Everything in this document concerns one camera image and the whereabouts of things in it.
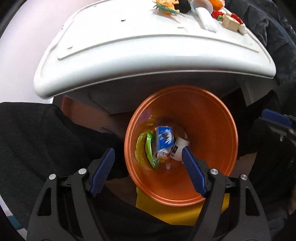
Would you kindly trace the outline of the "black sleeve forearm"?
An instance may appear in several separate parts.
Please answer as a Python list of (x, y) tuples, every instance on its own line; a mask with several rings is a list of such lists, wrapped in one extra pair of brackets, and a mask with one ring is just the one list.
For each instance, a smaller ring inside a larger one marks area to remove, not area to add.
[(1, 103), (1, 196), (27, 227), (36, 199), (51, 174), (86, 168), (108, 148), (115, 151), (110, 180), (125, 178), (122, 140), (75, 124), (53, 104)]

